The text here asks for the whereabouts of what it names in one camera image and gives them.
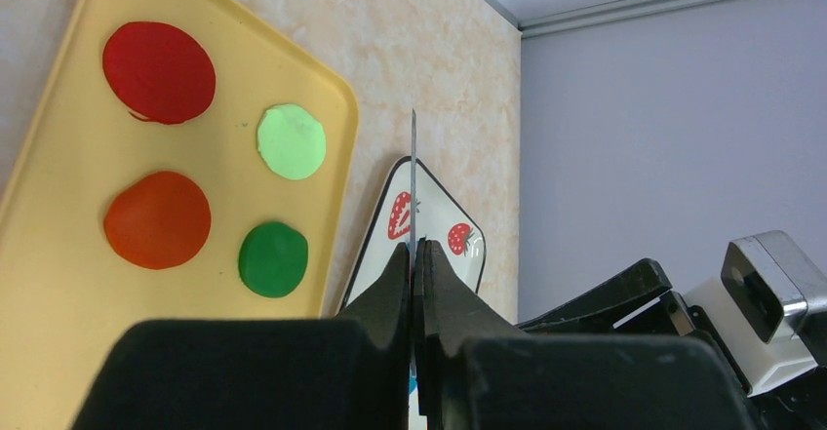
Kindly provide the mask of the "brown handled scraper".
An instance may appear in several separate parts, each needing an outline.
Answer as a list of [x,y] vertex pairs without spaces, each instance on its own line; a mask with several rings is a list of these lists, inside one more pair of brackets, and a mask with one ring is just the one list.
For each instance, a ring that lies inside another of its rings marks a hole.
[[415,109],[412,109],[411,115],[411,167],[410,167],[410,195],[411,195],[411,205],[410,205],[410,238],[408,242],[409,254],[410,254],[410,285],[411,285],[411,292],[414,291],[414,268],[415,268],[415,260],[416,260],[416,251],[417,251],[417,236],[416,236],[416,214],[417,214],[417,198],[416,198],[416,166],[417,166],[417,128],[416,128],[416,121],[417,114]]

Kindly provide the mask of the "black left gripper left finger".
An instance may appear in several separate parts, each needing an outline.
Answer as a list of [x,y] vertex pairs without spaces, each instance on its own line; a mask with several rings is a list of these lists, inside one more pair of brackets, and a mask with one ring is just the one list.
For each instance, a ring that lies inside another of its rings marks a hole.
[[404,429],[410,251],[321,320],[151,320],[114,344],[77,429]]

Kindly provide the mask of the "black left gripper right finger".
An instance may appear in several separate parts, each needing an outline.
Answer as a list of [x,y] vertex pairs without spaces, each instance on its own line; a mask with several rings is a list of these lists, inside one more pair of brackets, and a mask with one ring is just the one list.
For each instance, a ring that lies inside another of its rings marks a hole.
[[418,409],[432,429],[752,429],[718,351],[694,334],[613,324],[668,293],[643,258],[574,300],[515,326],[417,245],[413,324]]

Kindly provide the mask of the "white strawberry enamel tray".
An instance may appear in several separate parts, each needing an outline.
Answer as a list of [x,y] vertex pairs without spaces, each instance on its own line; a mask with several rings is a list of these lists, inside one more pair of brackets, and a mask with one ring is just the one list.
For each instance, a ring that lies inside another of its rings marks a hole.
[[484,232],[422,161],[416,163],[415,193],[410,191],[412,159],[405,156],[390,169],[379,193],[360,251],[353,264],[340,308],[370,287],[393,251],[411,239],[440,243],[454,274],[474,293],[480,288],[487,257]]

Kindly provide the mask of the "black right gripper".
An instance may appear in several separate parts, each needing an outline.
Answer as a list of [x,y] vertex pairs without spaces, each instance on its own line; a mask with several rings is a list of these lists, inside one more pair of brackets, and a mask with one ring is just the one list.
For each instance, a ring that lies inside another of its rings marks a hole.
[[826,364],[773,391],[747,395],[721,350],[712,326],[691,307],[653,259],[643,258],[597,287],[519,324],[528,333],[621,333],[694,337],[710,345],[740,388],[759,429],[823,429],[826,426]]

